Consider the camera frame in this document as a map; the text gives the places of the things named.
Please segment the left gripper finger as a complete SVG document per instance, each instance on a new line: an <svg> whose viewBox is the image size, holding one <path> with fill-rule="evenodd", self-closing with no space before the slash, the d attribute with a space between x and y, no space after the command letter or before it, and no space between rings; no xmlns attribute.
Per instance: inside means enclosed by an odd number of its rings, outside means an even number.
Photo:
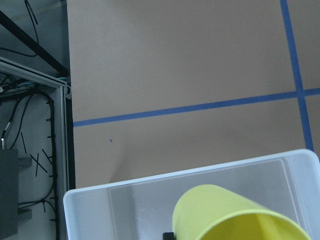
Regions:
<svg viewBox="0 0 320 240"><path fill-rule="evenodd" d="M162 234L163 240L175 240L175 234L173 232L164 232Z"/></svg>

